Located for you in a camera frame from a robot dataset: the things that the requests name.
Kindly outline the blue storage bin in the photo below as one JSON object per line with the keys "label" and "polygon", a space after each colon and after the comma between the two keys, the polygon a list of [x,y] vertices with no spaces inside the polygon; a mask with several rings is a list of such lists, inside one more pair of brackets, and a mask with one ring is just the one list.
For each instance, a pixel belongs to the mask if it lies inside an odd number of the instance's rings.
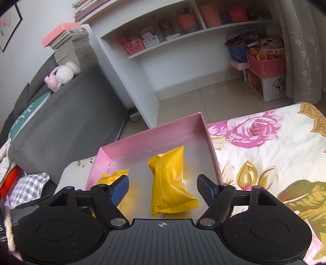
{"label": "blue storage bin", "polygon": [[228,46],[230,56],[237,62],[246,63],[247,60],[247,52],[250,50],[248,46],[237,47],[237,46]]}

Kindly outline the lace curtain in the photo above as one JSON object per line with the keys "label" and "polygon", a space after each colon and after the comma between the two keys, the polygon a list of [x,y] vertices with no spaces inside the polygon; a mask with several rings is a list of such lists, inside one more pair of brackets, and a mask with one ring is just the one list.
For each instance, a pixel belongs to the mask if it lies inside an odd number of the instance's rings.
{"label": "lace curtain", "polygon": [[286,93],[298,102],[322,98],[322,63],[313,16],[307,1],[275,1],[286,56]]}

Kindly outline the white label box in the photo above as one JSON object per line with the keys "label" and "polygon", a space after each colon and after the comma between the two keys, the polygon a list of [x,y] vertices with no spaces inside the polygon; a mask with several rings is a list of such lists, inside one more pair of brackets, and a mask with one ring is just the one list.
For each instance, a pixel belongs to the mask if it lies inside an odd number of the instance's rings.
{"label": "white label box", "polygon": [[160,43],[160,40],[157,35],[151,36],[151,37],[143,40],[143,44],[144,44],[145,48],[152,47],[159,43]]}

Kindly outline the coral cup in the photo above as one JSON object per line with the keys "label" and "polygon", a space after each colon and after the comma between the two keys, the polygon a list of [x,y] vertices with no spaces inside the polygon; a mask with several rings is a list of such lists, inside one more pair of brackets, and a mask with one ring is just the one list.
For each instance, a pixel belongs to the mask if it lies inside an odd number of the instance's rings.
{"label": "coral cup", "polygon": [[219,9],[216,3],[201,5],[198,7],[206,28],[222,25]]}

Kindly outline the pink silver cardboard box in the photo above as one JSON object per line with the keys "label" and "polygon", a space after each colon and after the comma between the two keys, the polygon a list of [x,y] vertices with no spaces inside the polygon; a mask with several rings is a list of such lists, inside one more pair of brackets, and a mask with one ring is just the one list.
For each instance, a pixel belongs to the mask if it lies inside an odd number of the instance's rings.
{"label": "pink silver cardboard box", "polygon": [[124,171],[129,190],[119,209],[128,220],[193,219],[207,210],[197,177],[222,180],[203,115],[197,113],[99,149],[86,189],[103,174]]}

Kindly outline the floral tablecloth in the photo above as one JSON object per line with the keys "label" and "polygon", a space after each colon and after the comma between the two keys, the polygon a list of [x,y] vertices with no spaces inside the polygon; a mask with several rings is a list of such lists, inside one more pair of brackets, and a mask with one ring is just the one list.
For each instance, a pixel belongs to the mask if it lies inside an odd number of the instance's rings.
{"label": "floral tablecloth", "polygon": [[199,197],[199,174],[238,190],[265,188],[312,230],[305,262],[325,262],[325,116],[310,103],[208,125],[199,113],[160,125],[100,147],[94,157],[72,162],[58,189],[87,190],[103,173],[123,170],[130,188],[121,212],[128,219],[150,218],[153,175],[148,162],[180,146],[185,148],[187,192]]}

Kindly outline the pink basket on floor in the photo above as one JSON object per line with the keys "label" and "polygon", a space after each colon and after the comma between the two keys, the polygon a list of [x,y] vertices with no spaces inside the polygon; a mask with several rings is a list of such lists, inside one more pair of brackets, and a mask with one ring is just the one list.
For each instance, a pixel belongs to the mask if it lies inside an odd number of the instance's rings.
{"label": "pink basket on floor", "polygon": [[255,56],[250,55],[248,52],[246,55],[249,63],[249,69],[255,72],[259,77],[271,78],[286,75],[285,58],[258,60]]}

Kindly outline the red shelf basket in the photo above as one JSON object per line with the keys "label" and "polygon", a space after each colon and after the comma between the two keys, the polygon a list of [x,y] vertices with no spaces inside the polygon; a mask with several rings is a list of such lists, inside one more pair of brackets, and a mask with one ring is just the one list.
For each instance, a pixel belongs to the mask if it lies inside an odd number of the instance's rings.
{"label": "red shelf basket", "polygon": [[248,20],[246,8],[231,8],[228,10],[228,13],[233,23],[246,22]]}

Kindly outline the white bookshelf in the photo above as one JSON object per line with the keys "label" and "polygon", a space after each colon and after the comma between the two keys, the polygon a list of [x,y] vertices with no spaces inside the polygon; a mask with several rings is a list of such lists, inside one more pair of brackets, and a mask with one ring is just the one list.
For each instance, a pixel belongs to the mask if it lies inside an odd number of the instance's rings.
{"label": "white bookshelf", "polygon": [[[198,7],[216,3],[222,25],[206,28]],[[228,10],[246,8],[246,22],[233,23]],[[160,103],[212,84],[234,80],[229,66],[228,38],[249,29],[272,25],[272,1],[91,1],[74,4],[74,19],[93,31],[114,72],[147,126],[159,119]],[[193,13],[198,31],[183,33],[178,17]],[[129,55],[120,38],[160,43]]]}

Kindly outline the stack of books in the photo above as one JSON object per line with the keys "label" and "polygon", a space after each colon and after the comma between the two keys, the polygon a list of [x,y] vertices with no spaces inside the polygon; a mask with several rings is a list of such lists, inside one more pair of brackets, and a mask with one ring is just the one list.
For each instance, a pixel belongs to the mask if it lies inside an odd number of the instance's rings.
{"label": "stack of books", "polygon": [[58,66],[73,62],[81,70],[97,65],[98,59],[89,42],[89,33],[79,23],[61,23],[41,41],[51,47]]}

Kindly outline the grey sofa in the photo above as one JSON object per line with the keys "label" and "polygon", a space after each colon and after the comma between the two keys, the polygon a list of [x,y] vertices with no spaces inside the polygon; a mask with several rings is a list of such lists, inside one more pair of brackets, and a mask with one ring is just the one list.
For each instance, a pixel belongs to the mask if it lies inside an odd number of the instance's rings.
{"label": "grey sofa", "polygon": [[26,174],[47,173],[45,189],[53,192],[71,162],[118,139],[127,116],[100,66],[89,66],[49,96],[4,154]]}

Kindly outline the large yellow snack pack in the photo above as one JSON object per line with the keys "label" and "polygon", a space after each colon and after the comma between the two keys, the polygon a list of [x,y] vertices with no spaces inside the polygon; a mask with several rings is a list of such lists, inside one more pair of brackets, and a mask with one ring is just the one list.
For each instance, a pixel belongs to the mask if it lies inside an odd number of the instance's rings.
{"label": "large yellow snack pack", "polygon": [[160,153],[148,161],[153,175],[151,217],[199,208],[199,201],[183,183],[184,146]]}

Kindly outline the teal cushion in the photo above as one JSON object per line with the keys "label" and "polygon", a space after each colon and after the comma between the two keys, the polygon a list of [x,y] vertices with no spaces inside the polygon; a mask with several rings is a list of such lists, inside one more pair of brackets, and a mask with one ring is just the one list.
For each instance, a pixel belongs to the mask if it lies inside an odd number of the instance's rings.
{"label": "teal cushion", "polygon": [[45,102],[50,98],[51,92],[47,92],[31,105],[29,105],[20,116],[18,116],[15,123],[12,125],[8,138],[13,140],[16,135],[21,131],[21,129],[27,124],[27,122],[35,115],[35,113],[45,104]]}

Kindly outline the yellow orange-print snack pack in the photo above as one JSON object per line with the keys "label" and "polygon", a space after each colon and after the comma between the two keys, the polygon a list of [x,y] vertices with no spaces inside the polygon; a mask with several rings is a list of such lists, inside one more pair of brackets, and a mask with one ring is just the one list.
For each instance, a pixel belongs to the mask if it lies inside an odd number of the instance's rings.
{"label": "yellow orange-print snack pack", "polygon": [[112,184],[114,181],[116,181],[120,176],[122,175],[128,175],[129,170],[128,169],[124,169],[121,171],[116,171],[114,172],[112,175],[108,175],[103,173],[102,177],[100,178],[100,180],[97,182],[97,184],[107,184],[110,185]]}

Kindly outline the coral pen holder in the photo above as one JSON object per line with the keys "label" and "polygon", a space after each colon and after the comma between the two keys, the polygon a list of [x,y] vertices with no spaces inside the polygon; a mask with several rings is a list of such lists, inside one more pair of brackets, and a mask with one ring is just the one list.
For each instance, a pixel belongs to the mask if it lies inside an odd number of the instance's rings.
{"label": "coral pen holder", "polygon": [[180,15],[177,19],[183,33],[188,34],[198,31],[196,17],[193,13]]}

